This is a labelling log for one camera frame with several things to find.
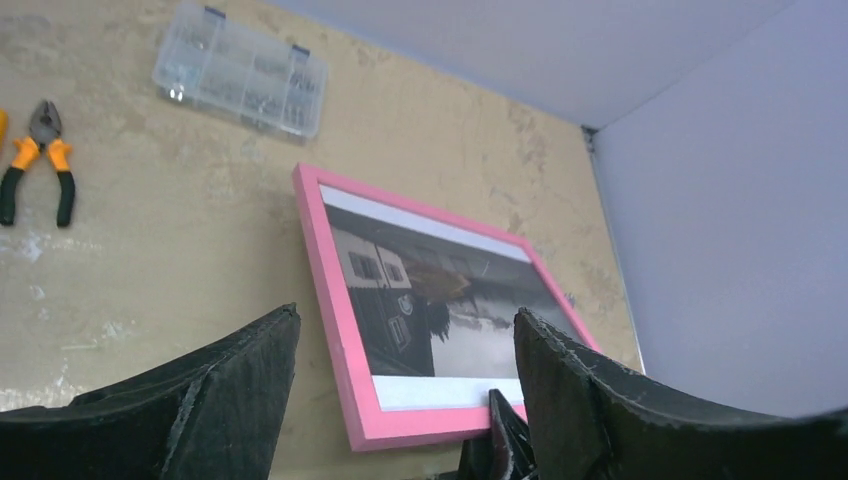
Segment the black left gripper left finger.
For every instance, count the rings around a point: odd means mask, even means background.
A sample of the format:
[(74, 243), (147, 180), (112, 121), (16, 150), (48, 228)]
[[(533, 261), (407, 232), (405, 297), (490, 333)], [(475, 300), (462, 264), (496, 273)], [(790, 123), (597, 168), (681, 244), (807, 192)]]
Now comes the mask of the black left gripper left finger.
[(265, 479), (294, 378), (301, 319), (280, 306), (63, 407), (1, 416), (5, 479)]

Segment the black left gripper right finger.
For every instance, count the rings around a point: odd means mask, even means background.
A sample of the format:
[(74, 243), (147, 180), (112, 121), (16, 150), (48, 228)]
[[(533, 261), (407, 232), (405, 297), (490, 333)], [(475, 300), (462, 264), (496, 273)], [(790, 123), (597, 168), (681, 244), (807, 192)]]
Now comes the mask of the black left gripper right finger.
[(544, 479), (843, 479), (847, 413), (784, 418), (659, 383), (528, 309), (514, 342)]

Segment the orange handled screwdriver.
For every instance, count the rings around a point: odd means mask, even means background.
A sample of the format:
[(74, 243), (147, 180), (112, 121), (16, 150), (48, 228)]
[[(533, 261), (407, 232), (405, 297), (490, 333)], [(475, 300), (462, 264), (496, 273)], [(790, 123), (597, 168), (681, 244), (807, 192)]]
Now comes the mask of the orange handled screwdriver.
[(3, 147), (7, 130), (8, 130), (9, 118), (8, 114), (5, 110), (0, 110), (0, 147)]

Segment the pink photo frame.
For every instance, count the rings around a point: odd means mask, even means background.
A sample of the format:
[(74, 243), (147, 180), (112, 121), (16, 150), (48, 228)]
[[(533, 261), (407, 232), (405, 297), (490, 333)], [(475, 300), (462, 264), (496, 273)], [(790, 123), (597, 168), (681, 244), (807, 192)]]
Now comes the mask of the pink photo frame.
[(521, 308), (597, 347), (526, 239), (306, 163), (292, 181), (353, 450), (479, 436), (494, 390), (522, 413)]

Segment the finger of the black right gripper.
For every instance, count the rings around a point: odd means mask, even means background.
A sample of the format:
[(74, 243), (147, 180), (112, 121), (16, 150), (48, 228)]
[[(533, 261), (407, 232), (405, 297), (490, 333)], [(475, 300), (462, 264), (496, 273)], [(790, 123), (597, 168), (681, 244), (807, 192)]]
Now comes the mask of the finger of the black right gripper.
[(537, 479), (538, 470), (527, 422), (497, 389), (488, 393), (490, 430), (463, 442), (458, 479)]

